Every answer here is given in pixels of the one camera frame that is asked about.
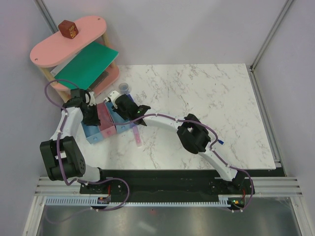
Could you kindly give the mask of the light blue plastic bin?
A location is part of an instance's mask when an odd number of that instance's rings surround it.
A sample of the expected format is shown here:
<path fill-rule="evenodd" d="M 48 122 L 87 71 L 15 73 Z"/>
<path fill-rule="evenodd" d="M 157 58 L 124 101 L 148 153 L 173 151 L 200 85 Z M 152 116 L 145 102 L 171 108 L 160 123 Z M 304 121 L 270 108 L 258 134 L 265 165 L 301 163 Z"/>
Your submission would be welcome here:
<path fill-rule="evenodd" d="M 108 109 L 108 112 L 112 118 L 112 121 L 115 123 L 115 128 L 118 134 L 121 134 L 125 131 L 128 131 L 130 129 L 130 124 L 125 125 L 117 125 L 117 123 L 127 123 L 127 120 L 124 120 L 120 117 L 119 114 L 113 111 L 112 107 L 113 104 L 111 102 L 105 102 L 105 106 Z"/>

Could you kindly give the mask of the pink plastic bin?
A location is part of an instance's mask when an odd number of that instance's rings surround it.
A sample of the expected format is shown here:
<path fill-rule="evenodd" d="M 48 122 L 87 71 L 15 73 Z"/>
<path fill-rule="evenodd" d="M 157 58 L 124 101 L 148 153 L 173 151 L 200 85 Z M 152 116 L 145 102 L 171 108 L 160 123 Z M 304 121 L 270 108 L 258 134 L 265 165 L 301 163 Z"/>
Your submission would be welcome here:
<path fill-rule="evenodd" d="M 109 138 L 110 136 L 116 134 L 116 127 L 114 126 L 108 109 L 104 103 L 97 104 L 97 113 L 100 120 L 100 125 L 98 127 L 102 136 L 104 138 Z"/>

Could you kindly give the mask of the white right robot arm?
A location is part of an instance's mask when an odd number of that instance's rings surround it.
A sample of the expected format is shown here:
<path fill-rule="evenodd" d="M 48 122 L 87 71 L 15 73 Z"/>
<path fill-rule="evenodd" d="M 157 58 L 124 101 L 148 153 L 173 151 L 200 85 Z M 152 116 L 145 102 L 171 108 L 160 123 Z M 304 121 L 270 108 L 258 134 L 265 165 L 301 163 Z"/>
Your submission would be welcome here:
<path fill-rule="evenodd" d="M 110 94 L 113 111 L 124 120 L 143 126 L 153 126 L 176 132 L 183 148 L 203 157 L 215 168 L 225 181 L 230 193 L 238 193 L 243 188 L 246 173 L 232 167 L 215 151 L 214 144 L 219 141 L 218 135 L 210 127 L 202 124 L 193 114 L 183 118 L 162 114 L 150 106 L 138 106 L 126 94 Z"/>

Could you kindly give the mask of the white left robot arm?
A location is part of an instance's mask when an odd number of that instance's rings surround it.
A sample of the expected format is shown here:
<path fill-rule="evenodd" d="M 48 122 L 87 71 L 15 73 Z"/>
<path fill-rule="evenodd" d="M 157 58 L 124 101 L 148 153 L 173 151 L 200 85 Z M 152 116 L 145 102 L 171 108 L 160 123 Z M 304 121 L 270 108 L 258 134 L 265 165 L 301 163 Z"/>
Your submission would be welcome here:
<path fill-rule="evenodd" d="M 62 117 L 50 140 L 40 144 L 47 175 L 51 181 L 91 182 L 96 193 L 104 193 L 108 181 L 100 177 L 100 169 L 86 164 L 75 137 L 81 124 L 100 125 L 93 92 L 76 88 L 70 91 L 70 99 L 61 108 Z"/>

